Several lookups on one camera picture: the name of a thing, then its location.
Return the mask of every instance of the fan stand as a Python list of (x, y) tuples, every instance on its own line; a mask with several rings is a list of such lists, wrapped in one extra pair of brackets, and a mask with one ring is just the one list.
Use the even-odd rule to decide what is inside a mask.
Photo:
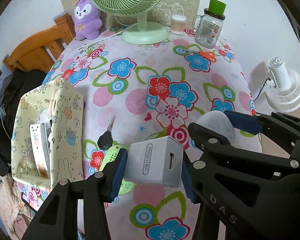
[(123, 32), (122, 39), (124, 41), (132, 44), (147, 45), (162, 42), (169, 37), (169, 32), (165, 26), (160, 23), (147, 21), (147, 14), (138, 14), (138, 24)]

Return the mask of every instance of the scissors blade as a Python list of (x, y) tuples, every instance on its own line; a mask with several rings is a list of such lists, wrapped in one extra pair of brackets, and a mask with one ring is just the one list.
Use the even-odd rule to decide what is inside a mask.
[(191, 52), (191, 53), (195, 53), (195, 54), (198, 54), (200, 52), (200, 51), (195, 51), (195, 50), (190, 50), (190, 49), (179, 49), (179, 50)]
[(109, 126), (108, 126), (107, 131), (109, 131), (109, 132), (111, 132), (111, 130), (112, 130), (113, 123), (114, 123), (114, 119), (115, 119), (115, 115), (112, 117), (111, 122), (110, 122), (110, 124), (109, 124)]

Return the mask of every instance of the green fan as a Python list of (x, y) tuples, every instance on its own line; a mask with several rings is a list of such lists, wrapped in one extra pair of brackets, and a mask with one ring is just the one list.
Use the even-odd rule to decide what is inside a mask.
[(154, 44), (168, 38), (165, 26), (147, 21), (147, 14), (160, 0), (92, 0), (102, 11), (116, 16), (137, 16), (137, 25), (127, 28), (123, 40), (133, 44)]

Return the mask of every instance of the cotton swab container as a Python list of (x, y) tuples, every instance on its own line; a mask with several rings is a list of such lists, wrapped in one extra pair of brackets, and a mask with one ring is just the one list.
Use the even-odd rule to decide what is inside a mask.
[(186, 28), (187, 17), (182, 14), (173, 14), (170, 23), (170, 32), (173, 34), (183, 34)]

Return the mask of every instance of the wooden headboard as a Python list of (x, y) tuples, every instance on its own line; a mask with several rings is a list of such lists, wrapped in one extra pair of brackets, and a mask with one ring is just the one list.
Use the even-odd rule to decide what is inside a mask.
[(64, 14), (55, 20), (56, 26), (48, 30), (38, 32), (21, 42), (14, 51), (3, 60), (7, 68), (13, 72), (15, 68), (23, 71), (40, 69), (48, 72), (54, 61), (46, 49), (58, 59), (64, 51), (60, 39), (68, 45), (75, 37), (74, 23), (68, 14)]

